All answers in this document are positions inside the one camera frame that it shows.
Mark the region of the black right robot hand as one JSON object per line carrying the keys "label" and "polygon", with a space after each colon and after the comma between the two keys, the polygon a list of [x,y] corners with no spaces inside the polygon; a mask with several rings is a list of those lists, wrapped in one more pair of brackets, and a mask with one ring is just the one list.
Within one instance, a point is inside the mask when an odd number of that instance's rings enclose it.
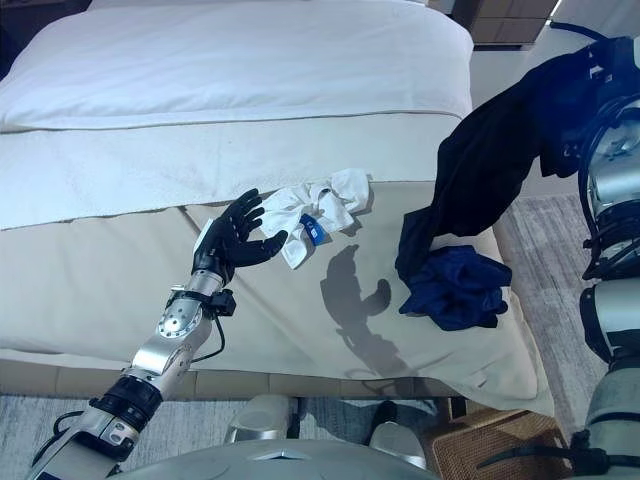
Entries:
{"label": "black right robot hand", "polygon": [[586,49],[598,103],[639,93],[639,37],[598,40]]}

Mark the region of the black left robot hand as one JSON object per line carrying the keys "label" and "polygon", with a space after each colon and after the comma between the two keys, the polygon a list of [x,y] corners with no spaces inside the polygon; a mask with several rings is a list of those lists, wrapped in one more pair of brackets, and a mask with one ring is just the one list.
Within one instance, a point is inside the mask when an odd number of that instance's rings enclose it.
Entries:
{"label": "black left robot hand", "polygon": [[261,203],[259,191],[251,189],[214,219],[196,247],[191,273],[208,271],[228,284],[237,268],[264,263],[278,254],[288,238],[284,230],[264,240],[249,240],[262,225],[265,210]]}

